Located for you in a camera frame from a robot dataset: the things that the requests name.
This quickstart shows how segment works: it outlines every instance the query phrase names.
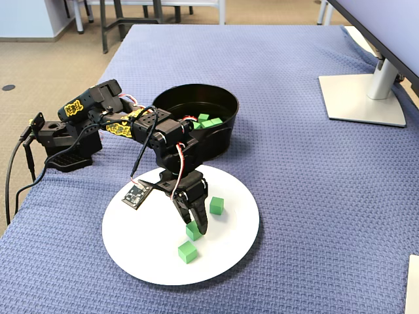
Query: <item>black cable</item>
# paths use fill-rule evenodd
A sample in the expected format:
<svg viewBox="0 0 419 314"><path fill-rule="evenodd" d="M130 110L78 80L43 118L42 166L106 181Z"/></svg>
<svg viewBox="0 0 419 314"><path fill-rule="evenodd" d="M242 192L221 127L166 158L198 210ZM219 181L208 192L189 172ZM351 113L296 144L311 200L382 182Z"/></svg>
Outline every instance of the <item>black cable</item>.
<svg viewBox="0 0 419 314"><path fill-rule="evenodd" d="M10 224L10 211L9 211L9 185L10 185L10 174L12 173L12 165L14 157L16 156L16 153L18 152L19 146L23 143L23 139L19 139L18 143L13 149L12 156L9 160L9 166L7 167L7 174L6 174L6 190L5 190L5 199L6 199L6 223L7 226Z"/></svg>
<svg viewBox="0 0 419 314"><path fill-rule="evenodd" d="M70 146L70 147L68 147L68 148L66 148L66 149L64 149L64 150L62 150L62 151L60 151L60 152L57 152L55 155L52 155L51 157L48 157L46 160L45 160L45 166L44 166L44 169L42 170L42 173L41 173L41 175L38 177L38 179L36 179L35 180L35 182L33 182L33 183L31 183L31 184L29 184L29 185L27 185L27 186L24 186L23 188L21 188L19 191L17 191L17 193L16 193L16 203L15 203L15 210L14 210L14 214L17 214L17 212L18 212L18 210L19 210L19 194L20 193L22 193L24 190L26 190L27 188L31 188L32 186L35 186L35 185L37 185L38 183L40 183L41 182L41 180L43 179L43 177L45 176L45 173L46 173L46 169L48 168L48 164L51 162L51 160L53 160L54 158L56 158L56 157L58 157L58 156L61 156L61 155L63 155L63 154L67 154L68 152L70 152L70 151L72 151L74 148L75 148L75 146L79 143L79 141L81 140L81 138L82 138L82 136L83 136L83 134L85 133L85 131L87 131L88 129L90 129L90 128L93 128L93 127L102 127L102 126L108 126L108 125L110 125L110 124L114 124L114 123L119 123L119 122L125 122L126 120L123 120L123 119L119 119L119 120L114 120L114 121L109 121L109 122L106 122L106 123L103 123L103 124L90 124L90 125L88 125L88 126L86 126L83 130L81 130L81 132L80 132L80 134L79 134L79 136L76 138L76 140L75 140L75 142Z"/></svg>
<svg viewBox="0 0 419 314"><path fill-rule="evenodd" d="M135 162L135 164L134 164L134 166L133 166L133 168L132 168L132 171L131 171L131 178L132 177L134 177L134 174L135 174L135 172L137 171L137 169L138 169L138 165L139 165L139 162L141 161L141 159L142 159L142 157L143 157L143 155L144 155L144 152L145 152L145 149L149 146L149 141L150 141L150 138L151 138L151 136L152 136L152 134L154 133L154 131L156 130L156 125L157 125L157 120L158 120L158 112L157 112L157 109L156 109L156 107L155 106L150 106L150 108L152 108L152 110L153 110L153 112L154 112L154 114L155 114L155 121L153 122L153 125L152 125L152 127L151 127L151 129L150 129L150 131L149 131L149 134L147 135L147 138L145 139L145 141L144 141L144 144L143 144L143 147L141 148L141 151L139 152L139 155L138 155L138 158L137 158L137 160L136 160L136 162ZM136 119L133 119L133 124L134 124L134 122L136 121L136 120L138 120L139 119L139 117L143 114L143 112L145 111L145 110L147 110L147 108L145 108L137 117L136 117Z"/></svg>
<svg viewBox="0 0 419 314"><path fill-rule="evenodd" d="M32 134L30 135L26 141L24 141L24 148L26 153L26 163L27 168L29 169L29 172L31 173L32 182L35 182L37 179L37 176L35 174L35 162L33 161L33 155L31 150L31 143L33 142L35 136Z"/></svg>

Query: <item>electrical cord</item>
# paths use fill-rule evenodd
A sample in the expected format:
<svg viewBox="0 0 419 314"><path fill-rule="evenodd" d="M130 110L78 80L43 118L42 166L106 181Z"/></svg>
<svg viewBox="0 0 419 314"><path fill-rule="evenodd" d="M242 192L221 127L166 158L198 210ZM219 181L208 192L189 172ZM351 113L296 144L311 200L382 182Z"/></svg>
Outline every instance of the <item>electrical cord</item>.
<svg viewBox="0 0 419 314"><path fill-rule="evenodd" d="M9 211L9 185L10 185L10 174L12 173L12 166L13 166L13 160L16 156L16 153L18 152L19 146L23 143L23 140L19 140L16 146L13 149L12 156L9 160L9 166L7 168L7 174L6 174L6 191L5 191L5 199L6 199L6 223L7 226L10 224L10 211Z"/></svg>
<svg viewBox="0 0 419 314"><path fill-rule="evenodd" d="M138 158L137 158L137 160L136 160L136 162L135 162L135 164L134 164L134 166L133 166L133 168L132 168L132 171L131 171L131 180L132 180L132 178L134 177L134 174L136 173L136 171L137 171L137 169L138 169L139 162L141 161L141 159L142 159L142 157L143 157L143 155L144 155L145 149L146 149L146 148L147 148L147 146L149 145L150 138L151 138L152 134L154 133L154 131L156 130L156 125L157 125L157 120L158 120L158 112L157 112L157 108L156 108L155 106L149 106L149 107L146 107L146 108L144 108L144 109L140 112L140 114L139 114L138 116L136 116L135 118L133 118L133 119L132 119L132 125L134 125L134 122L135 122L136 120L140 119L140 118L141 118L141 116L143 115L143 113L144 113L145 111L147 111L148 109L150 109L150 108L154 111L154 114L155 114L155 120L154 120L154 122L153 122L153 125L151 126L151 129L150 129L150 131L149 131L149 134L147 135L147 138L146 138L146 139L145 139L145 141L144 141L143 147L141 148L141 151L139 152Z"/></svg>
<svg viewBox="0 0 419 314"><path fill-rule="evenodd" d="M109 122L106 122L106 123L102 123L102 124L97 124L97 123L95 123L95 124L90 124L90 125L88 125L88 126L86 126L83 130L81 130L81 132L80 132L80 134L79 134L79 136L76 138L76 140L74 141L74 143L70 146L70 147L68 147L68 148L66 148L66 149L64 149L64 150L62 150L62 151L60 151L60 152L57 152L56 154L54 154L54 155L52 155L52 156L50 156L50 157L48 157L46 160L45 160L45 166L44 166L44 168L43 168L43 170L42 170L42 173L41 173L41 175L33 182L33 183L31 183L31 184L28 184L27 186L24 186L23 188L21 188L19 191L17 191L17 193L16 193L16 203L15 203L15 209L14 209L14 214L17 214L18 213L18 210L19 210L19 194L20 193L22 193L24 190L26 190L27 188L31 188L32 186L35 186L35 185L37 185L38 183L40 183L41 182L41 180L44 178L44 176L45 176L45 173L46 173L46 169L48 168L48 164L54 159L54 158L56 158L56 157L58 157L58 156L61 156L61 155L63 155L63 154L67 154L68 152L71 152L75 147L76 147L76 145L79 143L79 141L82 139L82 137L83 137L83 134L87 131L87 130L89 130L90 128L95 128L96 126L97 127L102 127L102 126L108 126L108 125L110 125L110 124L114 124L114 123L119 123L119 122L125 122L126 120L123 120L123 119L119 119L119 120L114 120L114 121L109 121ZM7 195L7 202L6 202L6 204L8 204L9 203L9 197L8 197L8 194L9 193L6 193L6 195Z"/></svg>
<svg viewBox="0 0 419 314"><path fill-rule="evenodd" d="M10 188L10 175L12 173L13 160L18 152L20 145L29 137L32 129L30 126L26 127L23 133L20 135L19 141L13 149L12 156L10 156L9 166L7 167L6 174L6 185L5 185L5 208L6 208L6 223L7 226L10 224L10 204L9 204L9 188Z"/></svg>
<svg viewBox="0 0 419 314"><path fill-rule="evenodd" d="M181 145L183 147L185 147L185 144L183 144L183 143L176 144L177 153L179 154L179 158L181 159L181 168L179 170L179 175L177 176L175 187L173 188L172 194L170 195L170 200L171 201L173 201L173 198L175 197L175 192L177 190L177 187L179 186L179 183L181 182L182 174L183 174L183 168L185 167L185 158L183 157Z"/></svg>
<svg viewBox="0 0 419 314"><path fill-rule="evenodd" d="M33 155L31 150L31 143L33 142L35 136L31 134L26 141L24 141L24 149L26 153L26 163L27 168L29 169L29 172L31 173L32 182L35 182L37 179L37 176L35 174L35 162L33 161Z"/></svg>

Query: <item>blue textured fabric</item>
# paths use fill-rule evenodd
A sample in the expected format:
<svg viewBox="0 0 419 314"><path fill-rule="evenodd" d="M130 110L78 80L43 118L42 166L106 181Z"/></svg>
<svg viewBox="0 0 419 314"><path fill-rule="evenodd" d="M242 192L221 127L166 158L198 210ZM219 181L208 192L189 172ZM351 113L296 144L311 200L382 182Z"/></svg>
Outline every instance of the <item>blue textured fabric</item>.
<svg viewBox="0 0 419 314"><path fill-rule="evenodd" d="M372 73L375 62L341 27L134 26L101 81L117 79L145 105L195 82L239 99L230 149L208 164L255 196L256 242L196 285L122 271L101 220L140 145L106 133L93 166L48 170L5 232L0 312L403 313L419 253L418 111L395 86L406 128L332 121L318 80ZM139 172L155 167L147 150Z"/></svg>

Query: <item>white circular board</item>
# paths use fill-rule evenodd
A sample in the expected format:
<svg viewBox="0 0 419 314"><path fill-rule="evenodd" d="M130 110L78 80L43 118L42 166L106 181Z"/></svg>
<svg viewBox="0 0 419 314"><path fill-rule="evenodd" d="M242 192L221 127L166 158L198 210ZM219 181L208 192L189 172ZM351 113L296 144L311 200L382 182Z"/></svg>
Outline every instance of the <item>white circular board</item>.
<svg viewBox="0 0 419 314"><path fill-rule="evenodd" d="M138 210L122 202L132 183L112 199L103 216L102 236L107 252L124 271L159 285L188 285L227 271L248 252L259 229L255 199L227 172L209 166L197 170L208 182L208 230L196 241L186 235L186 224L163 192L153 190ZM138 179L156 183L161 171L152 170ZM224 199L222 215L209 212L213 196ZM198 251L189 264L177 253L186 241Z"/></svg>

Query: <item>robotic arm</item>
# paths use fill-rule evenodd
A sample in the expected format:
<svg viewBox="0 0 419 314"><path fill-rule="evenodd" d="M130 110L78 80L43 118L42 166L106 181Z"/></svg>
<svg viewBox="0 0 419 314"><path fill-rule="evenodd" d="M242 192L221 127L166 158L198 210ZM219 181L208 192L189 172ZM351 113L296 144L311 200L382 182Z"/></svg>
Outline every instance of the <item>robotic arm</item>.
<svg viewBox="0 0 419 314"><path fill-rule="evenodd" d="M149 112L119 98L121 91L116 80L109 80L87 89L62 107L58 111L59 122L46 122L38 114L31 123L36 139L46 148L48 156L52 156L72 145L82 130L91 125L72 155L81 158L79 167L91 164L90 156L101 149L98 125L110 133L147 145L154 150L157 165L165 169L159 182L147 185L170 196L186 224L191 221L191 211L200 233L205 234L208 220L204 202L208 185L203 174L196 170L203 157L200 142L190 135L192 122L174 120L171 113L162 109Z"/></svg>

